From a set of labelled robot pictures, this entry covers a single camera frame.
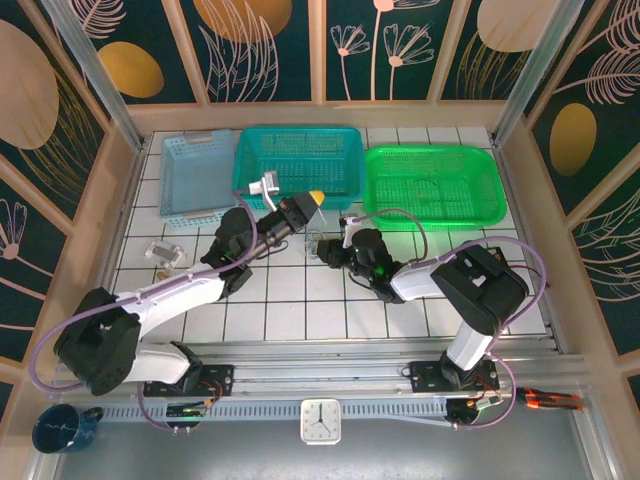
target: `white tile floor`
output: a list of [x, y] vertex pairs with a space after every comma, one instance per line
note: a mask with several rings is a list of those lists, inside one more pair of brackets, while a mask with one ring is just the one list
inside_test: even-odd
[[[475, 145], [490, 144], [484, 128], [360, 128], [365, 148], [400, 143]], [[197, 262], [214, 239], [216, 226], [173, 230], [158, 217], [162, 140], [182, 132], [157, 132], [151, 141], [123, 242], [114, 291], [133, 290], [157, 281], [157, 270], [142, 257], [151, 238], [183, 247], [185, 269]], [[354, 203], [345, 212], [364, 212]], [[339, 212], [324, 212], [327, 223], [316, 215], [309, 229], [330, 235], [339, 232]], [[429, 258], [447, 252], [462, 242], [490, 235], [517, 238], [511, 213], [494, 227], [472, 232], [428, 232]], [[383, 232], [390, 253], [406, 261], [422, 253], [419, 233]], [[417, 300], [403, 305], [385, 305], [369, 290], [352, 283], [343, 271], [331, 270], [305, 254], [305, 235], [288, 238], [281, 253], [251, 264], [253, 277], [229, 299], [203, 305], [181, 315], [147, 335], [147, 340], [182, 340], [189, 343], [254, 340], [312, 340], [340, 338], [450, 337], [461, 318], [444, 298]], [[520, 248], [500, 245], [510, 262], [524, 265]], [[518, 269], [530, 287], [531, 276]], [[512, 334], [540, 335], [545, 326], [538, 307], [510, 328]]]

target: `clock face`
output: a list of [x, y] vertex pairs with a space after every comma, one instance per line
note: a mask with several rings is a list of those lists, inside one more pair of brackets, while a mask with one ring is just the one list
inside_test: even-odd
[[332, 399], [304, 400], [301, 405], [300, 437], [309, 445], [335, 445], [340, 441], [340, 402]]

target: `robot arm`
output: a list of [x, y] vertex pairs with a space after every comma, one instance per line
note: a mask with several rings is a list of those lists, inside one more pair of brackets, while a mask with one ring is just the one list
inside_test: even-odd
[[144, 336], [189, 309], [240, 289], [252, 275], [248, 263], [307, 225], [323, 199], [321, 192], [308, 192], [274, 204], [275, 210], [257, 222], [257, 244], [246, 263], [217, 274], [246, 255], [252, 243], [246, 211], [232, 208], [224, 214], [209, 252], [186, 272], [133, 292], [89, 292], [76, 313], [123, 299], [138, 301], [69, 325], [54, 346], [55, 354], [94, 395], [140, 381], [163, 382], [188, 395], [200, 382], [202, 362], [180, 342], [152, 344]]
[[446, 297], [463, 323], [442, 354], [440, 373], [454, 390], [472, 383], [494, 336], [529, 294], [500, 249], [473, 245], [446, 262], [404, 264], [391, 257], [379, 230], [353, 218], [341, 219], [341, 224], [344, 238], [320, 240], [318, 257], [330, 268], [364, 277], [384, 302]]

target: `dark green wallpaper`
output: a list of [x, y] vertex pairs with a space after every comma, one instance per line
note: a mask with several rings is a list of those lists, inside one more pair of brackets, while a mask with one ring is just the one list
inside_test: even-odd
[[525, 115], [528, 116], [529, 112], [531, 112], [533, 107], [535, 107], [538, 98], [540, 98], [540, 94], [542, 94], [542, 91], [547, 86], [549, 77], [551, 77], [555, 69], [558, 67], [558, 64], [562, 60], [562, 57], [564, 57], [564, 54], [567, 52], [567, 48], [569, 48], [569, 45], [573, 41], [573, 38], [576, 36], [576, 33], [578, 33], [578, 30], [580, 30], [580, 26], [582, 25], [582, 22], [584, 22], [584, 18], [589, 13], [589, 10], [591, 10], [591, 7], [593, 7], [594, 2], [595, 0], [584, 0], [582, 8], [580, 9], [580, 14], [578, 15], [578, 19], [573, 24], [573, 27], [569, 31], [568, 35], [565, 37], [560, 50], [558, 50], [558, 53], [556, 54], [556, 58], [553, 60], [553, 62], [551, 62], [551, 65], [547, 69], [544, 77], [542, 77], [542, 80], [540, 80], [538, 88], [536, 88], [536, 90], [533, 92], [533, 95], [531, 95], [531, 100], [529, 100], [529, 103], [527, 103], [527, 106], [524, 109]]
[[307, 0], [180, 5], [211, 102], [311, 100]]
[[65, 240], [0, 181], [0, 356], [24, 359]]
[[104, 131], [16, 2], [0, 29], [0, 155], [73, 218]]
[[565, 213], [640, 141], [638, 14], [625, 5], [607, 6], [533, 126]]
[[125, 103], [195, 102], [161, 0], [69, 3]]
[[441, 98], [505, 100], [554, 7], [549, 1], [472, 0]]
[[640, 170], [573, 236], [618, 354], [640, 348]]
[[391, 3], [327, 1], [327, 100], [427, 98], [453, 1]]
[[636, 405], [640, 410], [640, 375], [634, 375], [629, 377], [629, 387], [631, 387], [631, 392], [633, 393], [633, 398], [636, 401]]
[[10, 383], [0, 382], [0, 422], [2, 422], [4, 411], [6, 410], [7, 404], [9, 403], [11, 390], [13, 390], [13, 385], [11, 385]]

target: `blue basket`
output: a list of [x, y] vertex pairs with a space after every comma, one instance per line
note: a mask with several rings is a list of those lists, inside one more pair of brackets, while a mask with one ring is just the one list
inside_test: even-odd
[[217, 223], [236, 204], [231, 190], [231, 130], [196, 132], [164, 140], [160, 217], [173, 228]]
[[[234, 189], [278, 172], [282, 197], [322, 190], [323, 210], [345, 210], [364, 192], [364, 149], [360, 132], [348, 127], [252, 127], [240, 135], [233, 170]], [[245, 195], [255, 209], [260, 197]]]

